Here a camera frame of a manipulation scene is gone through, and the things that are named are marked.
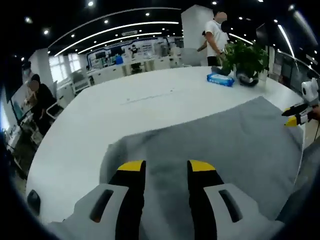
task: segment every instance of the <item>ceiling light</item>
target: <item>ceiling light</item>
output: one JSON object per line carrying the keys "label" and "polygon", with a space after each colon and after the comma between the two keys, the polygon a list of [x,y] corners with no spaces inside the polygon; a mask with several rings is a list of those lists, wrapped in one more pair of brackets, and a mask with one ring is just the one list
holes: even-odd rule
{"label": "ceiling light", "polygon": [[93,49],[95,47],[101,46],[103,44],[108,44],[108,43],[112,43],[112,42],[116,42],[116,41],[124,40],[124,39],[129,39],[129,38],[148,36],[148,35],[159,35],[159,34],[162,34],[162,32],[141,33],[141,34],[135,34],[135,35],[130,35],[130,36],[123,36],[123,37],[119,37],[119,38],[116,38],[116,39],[112,39],[112,40],[105,41],[105,42],[102,42],[102,43],[98,43],[97,45],[88,47],[87,49],[80,51],[79,54],[81,54],[81,53],[83,53],[85,51],[88,51],[89,49]]}
{"label": "ceiling light", "polygon": [[25,21],[27,24],[32,24],[32,23],[33,23],[32,19],[31,19],[30,17],[28,17],[28,16],[26,16],[26,17],[24,18],[24,21]]}
{"label": "ceiling light", "polygon": [[248,44],[253,45],[252,42],[250,42],[250,41],[248,41],[248,40],[246,40],[246,39],[244,39],[244,38],[242,38],[242,37],[240,37],[240,36],[234,35],[234,34],[232,34],[232,33],[229,33],[229,35],[230,35],[230,36],[233,36],[233,37],[235,37],[235,38],[237,38],[237,39],[240,39],[240,40],[242,40],[242,41],[244,41],[244,42],[246,42],[246,43],[248,43]]}
{"label": "ceiling light", "polygon": [[292,57],[295,57],[294,50],[292,49],[292,46],[291,46],[290,41],[289,41],[289,38],[288,38],[284,28],[281,25],[278,25],[278,27],[279,27],[279,29],[280,29],[280,31],[281,31],[281,33],[282,33],[282,35],[283,35],[283,37],[284,37],[284,39],[286,41],[286,44],[288,44],[288,47],[290,49]]}
{"label": "ceiling light", "polygon": [[150,24],[176,24],[177,25],[177,24],[179,24],[179,22],[177,22],[177,21],[147,21],[147,22],[132,23],[132,24],[128,24],[128,25],[113,27],[113,28],[110,28],[110,29],[107,29],[107,30],[103,30],[103,31],[97,32],[97,33],[92,34],[90,36],[87,36],[87,37],[85,37],[83,39],[80,39],[79,41],[76,41],[75,43],[67,46],[64,49],[62,49],[60,52],[58,52],[54,56],[56,57],[59,54],[63,53],[65,50],[73,47],[74,45],[77,45],[77,44],[79,44],[79,43],[81,43],[81,42],[83,42],[85,40],[88,40],[90,38],[93,38],[93,37],[95,37],[97,35],[104,34],[104,33],[107,33],[107,32],[113,31],[113,30],[117,30],[117,29],[123,29],[123,28],[127,28],[127,27],[140,26],[140,25],[150,25]]}

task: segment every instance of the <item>ceiling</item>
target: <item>ceiling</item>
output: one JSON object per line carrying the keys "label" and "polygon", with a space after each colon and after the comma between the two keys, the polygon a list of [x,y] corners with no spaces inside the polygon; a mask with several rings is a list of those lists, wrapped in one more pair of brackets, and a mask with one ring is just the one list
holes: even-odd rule
{"label": "ceiling", "polygon": [[[2,20],[2,22],[8,23],[4,25],[5,53],[28,59],[36,49],[50,46],[50,55],[54,55],[78,40],[97,32],[122,25],[153,21],[174,21],[179,24],[152,24],[113,30],[87,39],[69,48],[64,54],[74,53],[75,49],[81,51],[95,44],[115,39],[115,34],[122,37],[121,33],[133,30],[142,30],[138,34],[162,32],[163,36],[172,36],[173,33],[176,36],[181,36],[181,13],[192,5],[198,4],[214,10],[222,9],[228,15],[228,23],[233,27],[232,33],[250,41],[257,37],[256,28],[266,23],[269,39],[271,39],[270,44],[274,43],[276,48],[290,53],[277,24],[273,22],[274,19],[277,19],[278,24],[285,28],[296,56],[303,58],[309,54],[316,57],[314,53],[316,48],[311,45],[308,37],[303,34],[302,29],[295,23],[292,14],[288,11],[288,7],[294,4],[295,9],[303,14],[316,38],[319,39],[320,26],[317,24],[317,13],[314,11],[318,8],[314,0],[264,0],[264,2],[258,0],[217,0],[217,5],[213,5],[212,0],[131,0],[115,1],[112,4],[110,4],[111,1],[93,0],[92,7],[88,6],[89,1],[55,0],[50,4],[43,0],[28,0],[19,3],[7,1],[4,3],[3,9],[8,9],[9,13]],[[176,9],[132,10],[157,7]],[[103,17],[126,10],[132,11]],[[25,22],[27,16],[32,19],[32,24]],[[49,34],[44,35],[45,29],[49,30]]]}

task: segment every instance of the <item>gray cloth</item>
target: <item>gray cloth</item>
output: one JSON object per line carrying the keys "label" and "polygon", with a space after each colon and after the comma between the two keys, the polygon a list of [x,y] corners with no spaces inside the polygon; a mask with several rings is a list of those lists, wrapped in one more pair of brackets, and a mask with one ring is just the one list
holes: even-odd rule
{"label": "gray cloth", "polygon": [[303,146],[303,131],[284,126],[281,113],[258,97],[194,121],[126,136],[109,146],[100,182],[109,182],[125,162],[146,160],[142,239],[194,239],[187,160],[213,165],[225,183],[252,197],[274,220],[293,190]]}

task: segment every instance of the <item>white table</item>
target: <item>white table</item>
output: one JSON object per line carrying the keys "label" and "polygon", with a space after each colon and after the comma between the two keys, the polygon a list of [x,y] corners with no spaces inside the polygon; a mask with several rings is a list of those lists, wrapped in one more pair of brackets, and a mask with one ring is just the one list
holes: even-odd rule
{"label": "white table", "polygon": [[82,91],[54,122],[36,152],[26,185],[41,198],[40,219],[62,221],[99,184],[108,145],[121,137],[228,110],[264,96],[281,110],[302,99],[267,79],[247,88],[207,82],[210,67],[135,74]]}

